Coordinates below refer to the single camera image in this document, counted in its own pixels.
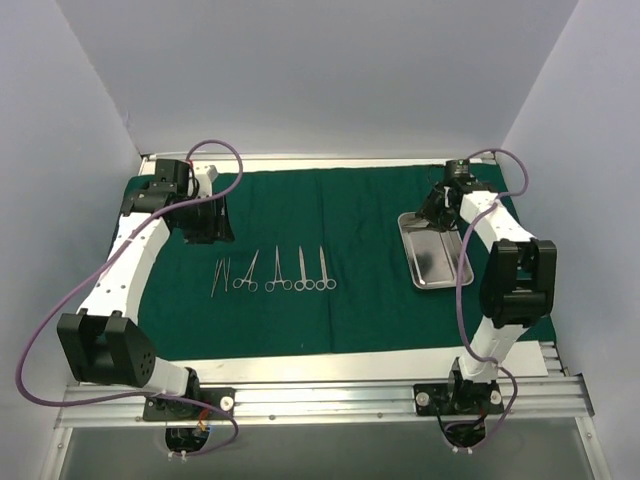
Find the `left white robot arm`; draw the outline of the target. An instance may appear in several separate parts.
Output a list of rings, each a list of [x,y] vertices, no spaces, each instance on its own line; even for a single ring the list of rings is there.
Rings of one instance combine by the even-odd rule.
[[[138,317],[151,270],[173,230],[189,244],[233,241],[226,200],[213,196],[217,176],[213,166],[193,168],[185,161],[161,159],[153,177],[124,196],[111,266],[78,311],[63,314],[57,323],[77,381],[167,395],[166,408],[179,419],[200,411],[196,372],[160,358]]]

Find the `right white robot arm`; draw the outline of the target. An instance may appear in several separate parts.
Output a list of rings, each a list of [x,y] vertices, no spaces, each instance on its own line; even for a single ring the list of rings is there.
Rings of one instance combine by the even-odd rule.
[[[454,361],[451,382],[443,391],[447,406],[459,413],[490,398],[512,347],[553,307],[556,245],[520,225],[502,202],[510,195],[472,178],[449,180],[437,183],[416,213],[436,230],[467,223],[462,248],[477,235],[488,251],[479,293],[482,319],[472,337],[465,330],[462,286],[455,287],[465,353]]]

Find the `steel instrument tray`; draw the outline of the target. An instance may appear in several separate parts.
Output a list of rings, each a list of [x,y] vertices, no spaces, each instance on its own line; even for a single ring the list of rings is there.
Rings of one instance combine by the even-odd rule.
[[[457,230],[438,232],[413,212],[397,219],[413,285],[420,290],[454,288],[462,239]]]

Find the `steel surgical scissors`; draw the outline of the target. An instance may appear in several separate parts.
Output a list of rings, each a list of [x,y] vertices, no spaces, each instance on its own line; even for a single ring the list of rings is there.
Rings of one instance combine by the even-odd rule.
[[[319,261],[321,278],[315,282],[315,288],[318,291],[334,290],[337,287],[337,282],[329,277],[326,256],[322,246],[319,247]]]
[[[296,292],[311,291],[315,288],[315,282],[307,276],[304,251],[301,246],[298,247],[298,261],[300,278],[294,282]]]

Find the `dark green surgical cloth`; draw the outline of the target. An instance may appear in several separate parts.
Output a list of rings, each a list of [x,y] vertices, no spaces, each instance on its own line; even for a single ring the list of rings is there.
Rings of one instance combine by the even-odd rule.
[[[167,360],[361,353],[455,347],[460,342],[455,290],[423,291],[412,283],[397,219],[416,210],[440,168],[317,169],[223,174],[231,243],[190,245],[174,231],[162,247],[142,296],[138,323]],[[293,289],[265,291],[279,246]],[[324,248],[334,290],[296,292],[298,247],[307,276],[321,278]],[[234,289],[256,250],[254,293]],[[222,267],[210,298],[216,261]],[[465,330],[481,320],[479,287],[462,291]]]

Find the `steel tweezers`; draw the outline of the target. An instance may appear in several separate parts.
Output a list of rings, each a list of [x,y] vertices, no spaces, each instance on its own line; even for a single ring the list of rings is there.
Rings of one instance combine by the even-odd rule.
[[[215,270],[214,270],[214,278],[212,281],[212,287],[211,287],[211,292],[210,292],[210,298],[214,297],[216,288],[217,288],[217,284],[218,284],[218,280],[219,280],[219,276],[220,276],[220,270],[222,267],[222,260],[218,259],[216,261],[216,266],[215,266]]]
[[[227,292],[229,288],[229,277],[230,277],[230,267],[231,267],[231,259],[223,258],[222,259],[222,275],[224,277],[224,291]]]

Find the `steel hemostat forceps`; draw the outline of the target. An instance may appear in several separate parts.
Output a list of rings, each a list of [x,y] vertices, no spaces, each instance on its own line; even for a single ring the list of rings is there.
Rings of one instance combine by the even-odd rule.
[[[258,290],[258,283],[253,279],[258,257],[259,250],[256,250],[244,276],[238,277],[233,281],[232,286],[234,289],[245,288],[250,293],[254,293]]]
[[[290,291],[293,289],[292,281],[283,277],[278,245],[275,246],[274,253],[274,275],[271,280],[265,282],[264,288],[268,293],[274,292],[277,288],[281,288],[284,291]]]

